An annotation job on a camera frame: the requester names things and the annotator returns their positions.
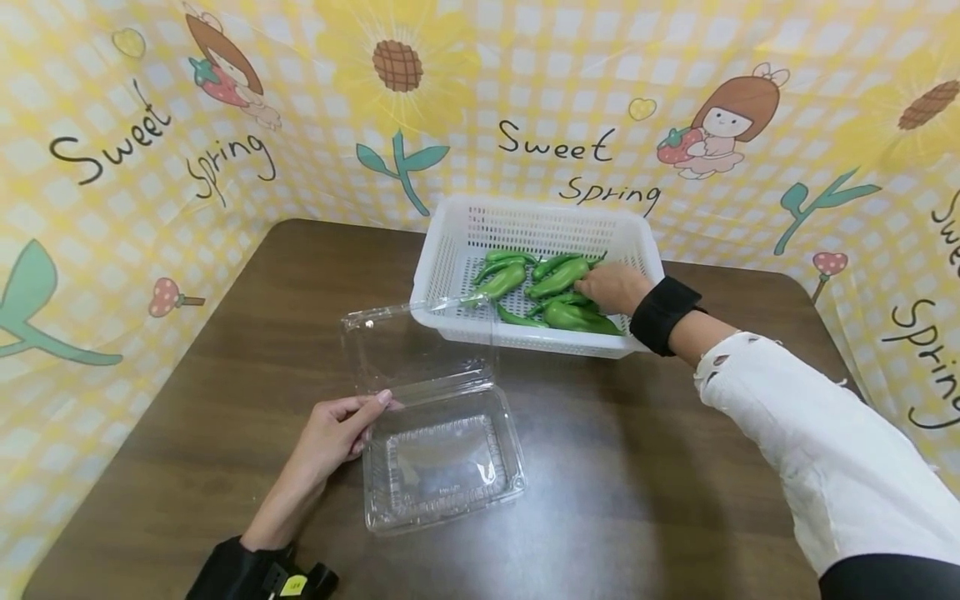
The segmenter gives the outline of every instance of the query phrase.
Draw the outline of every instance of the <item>yellow label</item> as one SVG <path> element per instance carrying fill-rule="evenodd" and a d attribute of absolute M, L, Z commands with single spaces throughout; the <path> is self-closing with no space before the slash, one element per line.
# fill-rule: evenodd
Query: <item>yellow label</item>
<path fill-rule="evenodd" d="M 294 575 L 287 580 L 287 583 L 283 584 L 283 589 L 280 591 L 280 597 L 299 596 L 303 591 L 303 586 L 306 586 L 306 577 L 303 575 Z"/>

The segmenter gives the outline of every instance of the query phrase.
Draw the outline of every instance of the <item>clear plastic container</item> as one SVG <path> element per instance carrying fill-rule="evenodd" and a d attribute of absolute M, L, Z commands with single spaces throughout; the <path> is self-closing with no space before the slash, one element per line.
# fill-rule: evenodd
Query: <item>clear plastic container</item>
<path fill-rule="evenodd" d="M 446 340 L 438 317 L 471 315 L 468 341 Z M 516 499 L 523 458 L 494 385 L 492 304 L 426 300 L 350 313 L 344 349 L 357 394 L 389 389 L 404 405 L 371 427 L 363 455 L 367 528 L 412 531 Z"/>

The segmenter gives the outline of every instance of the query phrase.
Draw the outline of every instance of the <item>yellow checkered backdrop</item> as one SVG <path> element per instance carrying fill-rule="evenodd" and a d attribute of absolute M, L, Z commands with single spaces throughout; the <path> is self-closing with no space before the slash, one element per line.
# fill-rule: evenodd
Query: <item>yellow checkered backdrop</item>
<path fill-rule="evenodd" d="M 5 0 L 0 597 L 273 224 L 425 230 L 465 190 L 793 277 L 960 490 L 958 8 Z"/>

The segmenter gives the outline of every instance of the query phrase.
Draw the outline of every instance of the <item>black wristband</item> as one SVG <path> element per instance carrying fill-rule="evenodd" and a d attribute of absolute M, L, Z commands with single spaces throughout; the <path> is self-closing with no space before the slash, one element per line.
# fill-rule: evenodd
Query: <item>black wristband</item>
<path fill-rule="evenodd" d="M 667 276 L 640 302 L 630 321 L 630 333 L 660 356 L 676 356 L 668 346 L 677 322 L 697 306 L 702 296 Z"/>
<path fill-rule="evenodd" d="M 230 538 L 213 549 L 186 600 L 267 600 L 280 597 L 288 584 L 304 600 L 329 598 L 337 587 L 337 574 L 317 563 L 304 575 L 293 560 L 293 544 L 254 552 L 240 543 L 239 536 Z"/>

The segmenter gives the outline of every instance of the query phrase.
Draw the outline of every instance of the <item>finger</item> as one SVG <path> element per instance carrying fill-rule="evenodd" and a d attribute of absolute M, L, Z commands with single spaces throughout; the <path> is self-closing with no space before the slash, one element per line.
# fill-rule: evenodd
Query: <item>finger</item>
<path fill-rule="evenodd" d="M 344 420 L 350 414 L 355 413 L 363 408 L 363 405 L 367 403 L 367 400 L 372 398 L 373 396 L 350 396 L 340 398 L 338 400 L 321 402 L 318 406 L 323 406 L 326 412 L 332 415 L 334 419 Z"/>
<path fill-rule="evenodd" d="M 355 461 L 356 459 L 360 458 L 360 456 L 363 454 L 363 449 L 365 447 L 367 447 L 367 443 L 364 442 L 363 440 L 357 440 L 356 442 L 354 442 L 353 445 L 350 447 L 350 452 L 347 455 L 347 460 Z"/>
<path fill-rule="evenodd" d="M 387 404 L 390 403 L 393 397 L 390 390 L 384 390 L 377 394 L 376 397 L 365 402 L 360 410 L 346 418 L 341 423 L 341 426 L 344 427 L 346 437 L 350 440 L 355 440 L 365 427 L 373 423 L 377 417 L 383 414 L 384 409 L 387 408 Z"/>

